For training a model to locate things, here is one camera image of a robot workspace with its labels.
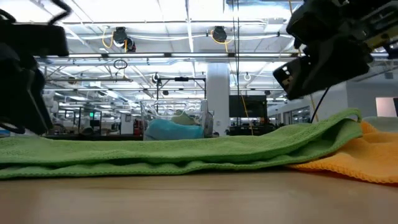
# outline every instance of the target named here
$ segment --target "orange towel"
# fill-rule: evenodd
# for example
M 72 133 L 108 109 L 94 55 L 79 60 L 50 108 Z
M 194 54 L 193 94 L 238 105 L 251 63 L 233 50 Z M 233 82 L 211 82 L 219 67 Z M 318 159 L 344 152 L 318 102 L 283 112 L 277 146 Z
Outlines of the orange towel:
M 332 156 L 289 167 L 329 170 L 375 183 L 398 183 L 398 133 L 380 132 L 364 121 L 361 127 L 363 137 L 351 140 Z

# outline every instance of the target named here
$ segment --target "ceiling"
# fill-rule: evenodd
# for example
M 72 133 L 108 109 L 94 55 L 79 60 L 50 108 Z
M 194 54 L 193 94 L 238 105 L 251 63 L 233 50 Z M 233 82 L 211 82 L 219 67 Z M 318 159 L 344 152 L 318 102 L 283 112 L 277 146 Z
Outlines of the ceiling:
M 226 50 L 235 52 L 238 49 L 239 52 L 248 53 L 275 53 L 276 56 L 272 60 L 240 61 L 239 87 L 280 89 L 272 76 L 274 69 L 285 63 L 279 60 L 278 54 L 295 52 L 292 47 L 293 38 L 285 31 L 291 15 L 289 2 L 286 0 L 239 0 L 239 11 L 236 9 L 236 1 L 234 10 L 232 9 L 232 0 L 64 0 L 64 2 L 73 9 L 73 14 L 58 25 L 66 30 L 71 54 L 123 52 L 123 49 L 114 44 L 110 48 L 105 47 L 103 41 L 106 45 L 111 44 L 112 31 L 116 27 L 124 26 L 127 28 L 127 34 L 134 39 L 137 53 L 224 53 Z M 301 1 L 292 0 L 292 10 L 295 11 L 301 4 Z M 2 0 L 0 8 L 12 14 L 18 22 L 23 23 L 44 23 L 53 15 L 62 12 L 49 0 Z M 228 40 L 231 40 L 227 46 L 216 43 L 208 35 L 214 26 L 224 26 Z M 152 83 L 154 74 L 162 78 L 180 76 L 205 78 L 207 65 L 217 61 L 214 58 L 180 58 L 178 60 L 134 58 L 125 59 L 129 62 L 129 66 L 125 70 L 118 71 L 113 67 L 116 59 L 52 59 L 53 64 L 40 63 L 42 65 L 40 69 L 47 76 L 47 89 L 153 88 L 155 87 Z M 65 62 L 69 65 L 60 67 L 56 65 L 56 62 Z M 229 63 L 230 85 L 233 88 L 237 85 L 236 63 L 233 59 Z M 59 81 L 71 77 L 100 78 L 102 81 L 82 81 L 72 84 Z M 122 77 L 128 78 L 129 81 L 120 80 Z M 171 81 L 167 86 L 197 89 L 175 91 L 169 96 L 161 95 L 160 97 L 198 98 L 203 96 L 203 91 L 193 81 L 183 84 Z M 155 91 L 103 91 L 101 94 L 98 91 L 58 91 L 57 93 L 63 101 L 132 103 L 150 99 Z M 247 94 L 263 95 L 264 90 L 249 90 Z M 283 92 L 280 90 L 272 92 L 274 97 L 281 94 Z M 76 100 L 67 96 L 80 96 L 80 99 L 85 98 L 85 100 Z

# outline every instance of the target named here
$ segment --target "white pillar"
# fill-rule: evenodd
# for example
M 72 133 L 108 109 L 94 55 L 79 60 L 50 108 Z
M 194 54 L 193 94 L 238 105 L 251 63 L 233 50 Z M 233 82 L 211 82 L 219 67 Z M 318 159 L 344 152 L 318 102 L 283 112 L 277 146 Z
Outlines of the white pillar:
M 207 95 L 209 111 L 214 111 L 213 130 L 225 135 L 229 126 L 229 68 L 227 63 L 207 65 Z

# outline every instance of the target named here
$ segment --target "table surface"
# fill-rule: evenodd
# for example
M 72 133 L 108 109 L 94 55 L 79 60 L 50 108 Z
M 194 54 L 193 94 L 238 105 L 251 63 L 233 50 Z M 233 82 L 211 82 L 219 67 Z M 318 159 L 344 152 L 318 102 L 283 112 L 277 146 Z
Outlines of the table surface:
M 398 223 L 398 188 L 292 170 L 0 181 L 1 223 Z

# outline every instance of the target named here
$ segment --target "clear plastic bin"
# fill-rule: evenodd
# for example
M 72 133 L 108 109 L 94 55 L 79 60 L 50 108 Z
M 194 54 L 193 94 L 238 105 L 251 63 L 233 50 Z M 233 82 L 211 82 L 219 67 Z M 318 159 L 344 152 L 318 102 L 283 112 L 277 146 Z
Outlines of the clear plastic bin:
M 206 100 L 144 100 L 141 115 L 146 141 L 205 138 L 213 132 Z

